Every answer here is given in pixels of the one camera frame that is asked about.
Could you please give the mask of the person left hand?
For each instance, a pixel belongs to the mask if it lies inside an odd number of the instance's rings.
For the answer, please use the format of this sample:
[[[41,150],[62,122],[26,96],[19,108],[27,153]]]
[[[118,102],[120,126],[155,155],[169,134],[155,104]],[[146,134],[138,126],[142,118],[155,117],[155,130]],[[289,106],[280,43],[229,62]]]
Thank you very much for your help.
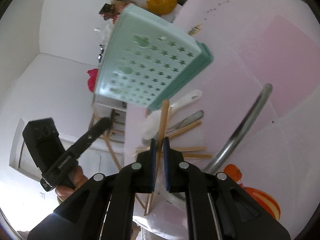
[[[82,185],[84,185],[86,181],[88,181],[88,178],[84,175],[81,166],[77,166],[75,168],[72,181],[75,186],[75,189],[71,189],[70,187],[66,187],[63,185],[60,185],[55,189],[55,193],[57,195],[59,202],[64,202],[76,190],[78,190]]]

